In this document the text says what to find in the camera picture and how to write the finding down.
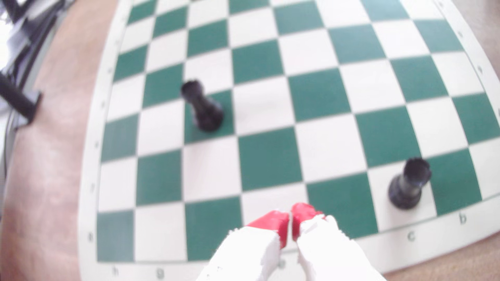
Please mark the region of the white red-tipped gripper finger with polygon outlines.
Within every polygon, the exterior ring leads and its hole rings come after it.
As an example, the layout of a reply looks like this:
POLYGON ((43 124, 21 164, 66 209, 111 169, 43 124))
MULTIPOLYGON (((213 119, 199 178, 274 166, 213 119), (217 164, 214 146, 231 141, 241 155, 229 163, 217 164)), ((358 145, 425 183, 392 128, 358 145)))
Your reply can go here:
POLYGON ((292 238, 307 280, 385 280, 334 216, 304 202, 292 206, 291 216, 292 238))
POLYGON ((228 233, 197 280, 267 280, 287 244, 290 215, 272 210, 228 233))

